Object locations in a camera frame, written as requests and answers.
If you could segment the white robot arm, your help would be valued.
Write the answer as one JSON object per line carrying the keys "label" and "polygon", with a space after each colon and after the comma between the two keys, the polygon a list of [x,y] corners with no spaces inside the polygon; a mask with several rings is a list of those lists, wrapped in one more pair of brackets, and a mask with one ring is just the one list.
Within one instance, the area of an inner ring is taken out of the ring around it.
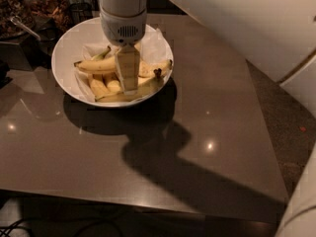
{"label": "white robot arm", "polygon": [[[315,57],[315,0],[170,1],[275,80],[307,67]],[[141,34],[121,36],[119,27],[144,27],[146,0],[99,3],[103,31],[111,42],[141,40]],[[178,157],[174,141],[162,145],[160,155],[149,149],[129,153],[131,165],[211,214],[278,219],[276,237],[315,237],[315,162],[308,161],[289,202],[271,198],[269,193],[279,186],[267,166],[270,139],[254,122],[257,110],[246,99],[246,87],[226,68],[214,68],[204,59],[189,60],[185,74],[191,90],[183,97],[194,109],[191,119],[197,125],[193,151],[202,159],[206,144],[214,143],[218,156],[212,162],[218,171],[207,172]],[[261,189],[255,192],[243,182],[236,183],[232,175],[255,180]]]}

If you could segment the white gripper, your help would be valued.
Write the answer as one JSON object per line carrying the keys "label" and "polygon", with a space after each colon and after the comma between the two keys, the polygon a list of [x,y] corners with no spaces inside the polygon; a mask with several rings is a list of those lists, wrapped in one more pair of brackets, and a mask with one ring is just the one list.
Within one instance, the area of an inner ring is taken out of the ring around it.
{"label": "white gripper", "polygon": [[102,7],[100,18],[102,30],[109,42],[122,46],[116,53],[118,79],[122,90],[126,95],[134,95],[138,88],[140,53],[132,44],[144,37],[147,10],[145,7],[132,6]]}

